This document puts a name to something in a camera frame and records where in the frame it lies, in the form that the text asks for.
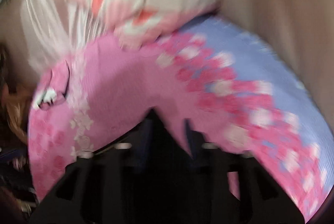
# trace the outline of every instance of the white curtain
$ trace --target white curtain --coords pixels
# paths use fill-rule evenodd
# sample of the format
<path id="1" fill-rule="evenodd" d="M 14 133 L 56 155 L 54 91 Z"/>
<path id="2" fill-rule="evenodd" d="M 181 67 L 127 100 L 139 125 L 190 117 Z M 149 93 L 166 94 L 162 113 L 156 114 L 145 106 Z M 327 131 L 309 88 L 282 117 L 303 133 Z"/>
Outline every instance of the white curtain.
<path id="1" fill-rule="evenodd" d="M 88 10 L 64 0 L 10 0 L 0 8 L 0 41 L 14 74 L 30 87 L 46 68 L 104 31 Z"/>

